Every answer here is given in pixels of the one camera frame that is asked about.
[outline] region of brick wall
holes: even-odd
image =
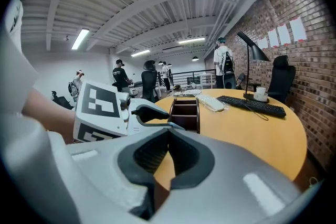
[[[294,42],[289,21],[302,18],[308,39]],[[286,104],[306,129],[308,149],[324,168],[330,165],[336,148],[336,33],[334,20],[324,0],[257,0],[235,27],[226,35],[234,53],[236,77],[247,73],[246,45],[236,35],[243,31],[255,43],[267,32],[286,24],[291,45],[265,49],[271,62],[250,62],[250,80],[268,88],[272,62],[279,55],[288,55],[296,76]],[[213,67],[213,54],[205,59]]]

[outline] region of wooden round table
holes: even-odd
[[[208,89],[202,94],[243,98],[242,90]],[[166,97],[157,104],[169,113],[174,97]],[[294,180],[305,161],[307,138],[299,118],[286,105],[269,98],[269,104],[281,106],[286,112],[284,119],[268,116],[268,121],[251,111],[229,106],[222,112],[212,112],[201,103],[201,135],[241,146],[270,164],[291,180]],[[150,123],[164,123],[153,120]],[[169,153],[154,174],[155,179],[167,190],[175,177],[174,163]]]

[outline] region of office chair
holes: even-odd
[[[241,73],[239,76],[238,76],[238,78],[237,78],[237,80],[236,80],[236,90],[242,90],[242,86],[241,86],[241,83],[244,81],[244,79],[245,79],[245,74],[244,73]]]
[[[274,59],[272,69],[272,79],[268,88],[268,96],[272,97],[281,103],[285,103],[285,99],[295,77],[295,67],[288,65],[288,56],[281,55]],[[260,83],[249,83],[253,86],[254,91]]]
[[[153,60],[146,61],[143,66],[145,71],[141,73],[142,98],[151,101],[152,103],[155,103],[159,100],[155,90],[158,72],[156,71],[154,64],[155,61]]]
[[[64,108],[69,109],[69,110],[73,108],[73,106],[70,105],[70,102],[64,96],[58,97],[57,92],[55,91],[52,91],[51,93],[52,93],[52,97],[54,97],[53,101],[56,104],[59,104],[60,106],[63,106]]]

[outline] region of fluorescent light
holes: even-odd
[[[147,54],[148,52],[150,52],[150,50],[143,50],[143,51],[139,51],[135,54],[131,54],[131,56],[135,57],[135,56],[138,56],[138,55]]]
[[[205,37],[201,37],[201,38],[194,38],[194,39],[189,39],[189,40],[184,40],[184,41],[179,41],[179,44],[185,44],[185,43],[191,43],[191,42],[195,42],[195,41],[204,41]]]
[[[79,45],[82,43],[83,39],[86,37],[86,35],[89,33],[88,29],[82,29],[78,35],[78,37],[75,40],[75,43],[72,46],[72,50],[77,50]]]

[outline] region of black lamp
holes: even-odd
[[[250,72],[250,55],[249,55],[249,49],[248,46],[251,47],[252,52],[252,60],[261,60],[261,61],[267,61],[269,62],[268,57],[264,54],[264,52],[252,41],[247,37],[242,31],[239,31],[237,33],[237,36],[240,37],[243,41],[245,41],[247,45],[247,78],[246,78],[246,90],[243,94],[243,97],[248,100],[254,100],[253,94],[247,93],[247,87],[248,87],[248,77]]]

